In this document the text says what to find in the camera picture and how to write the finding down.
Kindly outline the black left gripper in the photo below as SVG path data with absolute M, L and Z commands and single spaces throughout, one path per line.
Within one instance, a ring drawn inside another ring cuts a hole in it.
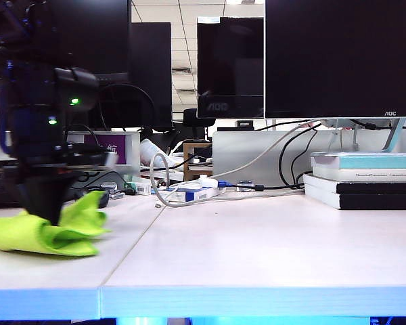
M 23 207 L 57 225 L 67 193 L 82 171 L 111 169 L 117 162 L 118 154 L 104 146 L 67 143 L 50 156 L 1 159 L 0 172 L 22 172 L 18 189 Z

